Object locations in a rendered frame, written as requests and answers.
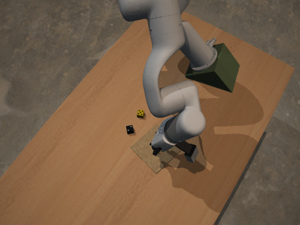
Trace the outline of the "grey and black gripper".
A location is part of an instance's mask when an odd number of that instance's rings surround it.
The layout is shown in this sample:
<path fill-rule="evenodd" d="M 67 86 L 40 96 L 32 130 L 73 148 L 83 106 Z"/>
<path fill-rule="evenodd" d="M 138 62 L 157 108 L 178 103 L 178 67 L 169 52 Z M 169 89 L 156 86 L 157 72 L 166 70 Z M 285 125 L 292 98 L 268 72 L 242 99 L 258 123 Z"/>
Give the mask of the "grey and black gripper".
<path fill-rule="evenodd" d="M 171 143 L 169 140 L 167 140 L 167 138 L 164 135 L 164 124 L 173 117 L 169 117 L 167 119 L 165 119 L 160 127 L 158 128 L 157 132 L 155 133 L 155 136 L 152 140 L 152 142 L 150 143 L 150 145 L 152 146 L 152 148 L 154 149 L 153 151 L 153 155 L 157 155 L 160 151 L 164 152 L 169 150 L 170 148 L 172 148 L 174 145 L 176 145 L 176 143 Z M 163 150 L 162 150 L 163 149 Z"/>

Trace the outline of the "tan textured mat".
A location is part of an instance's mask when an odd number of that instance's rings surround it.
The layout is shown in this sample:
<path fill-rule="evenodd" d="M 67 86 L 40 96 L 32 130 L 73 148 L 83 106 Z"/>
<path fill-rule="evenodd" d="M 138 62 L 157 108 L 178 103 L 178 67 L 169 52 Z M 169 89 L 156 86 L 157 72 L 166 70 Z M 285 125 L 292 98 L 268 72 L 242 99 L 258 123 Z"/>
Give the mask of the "tan textured mat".
<path fill-rule="evenodd" d="M 176 156 L 181 150 L 176 146 L 165 152 L 159 152 L 154 156 L 153 149 L 150 145 L 155 133 L 160 126 L 156 124 L 152 127 L 144 136 L 142 136 L 135 144 L 131 146 L 131 149 L 155 172 L 158 173 L 174 156 Z"/>

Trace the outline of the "black die with white pips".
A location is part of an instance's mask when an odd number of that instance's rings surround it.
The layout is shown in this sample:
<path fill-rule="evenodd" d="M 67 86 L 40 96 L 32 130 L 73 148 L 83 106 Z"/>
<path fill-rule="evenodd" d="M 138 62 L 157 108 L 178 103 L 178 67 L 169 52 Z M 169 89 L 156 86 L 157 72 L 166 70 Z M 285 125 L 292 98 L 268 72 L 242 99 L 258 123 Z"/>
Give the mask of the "black die with white pips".
<path fill-rule="evenodd" d="M 126 129 L 127 129 L 127 134 L 134 133 L 134 130 L 133 130 L 133 125 L 126 126 Z"/>

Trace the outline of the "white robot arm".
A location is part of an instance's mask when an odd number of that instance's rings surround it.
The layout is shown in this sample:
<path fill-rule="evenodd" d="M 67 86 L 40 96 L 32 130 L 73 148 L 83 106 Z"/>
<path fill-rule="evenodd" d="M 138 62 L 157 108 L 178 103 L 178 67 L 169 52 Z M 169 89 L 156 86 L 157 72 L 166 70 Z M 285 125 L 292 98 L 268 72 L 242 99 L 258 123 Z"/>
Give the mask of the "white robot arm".
<path fill-rule="evenodd" d="M 199 93 L 194 82 L 182 81 L 159 88 L 159 74 L 164 64 L 178 51 L 190 60 L 194 71 L 210 67 L 217 57 L 216 38 L 205 41 L 181 14 L 190 0 L 118 0 L 120 12 L 128 21 L 147 19 L 152 51 L 143 72 L 143 88 L 151 114 L 163 118 L 178 113 L 164 125 L 164 135 L 185 152 L 194 163 L 199 151 L 185 140 L 200 135 L 206 126 Z M 211 41 L 211 42 L 210 42 Z"/>

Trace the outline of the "yellow die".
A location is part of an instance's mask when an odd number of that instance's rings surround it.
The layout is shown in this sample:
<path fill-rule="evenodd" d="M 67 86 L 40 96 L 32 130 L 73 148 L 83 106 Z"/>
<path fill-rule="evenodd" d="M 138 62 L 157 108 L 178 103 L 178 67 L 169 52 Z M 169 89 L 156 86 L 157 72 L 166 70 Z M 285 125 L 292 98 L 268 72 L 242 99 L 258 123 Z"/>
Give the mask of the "yellow die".
<path fill-rule="evenodd" d="M 137 111 L 137 117 L 138 118 L 143 118 L 144 117 L 144 110 L 139 110 Z"/>

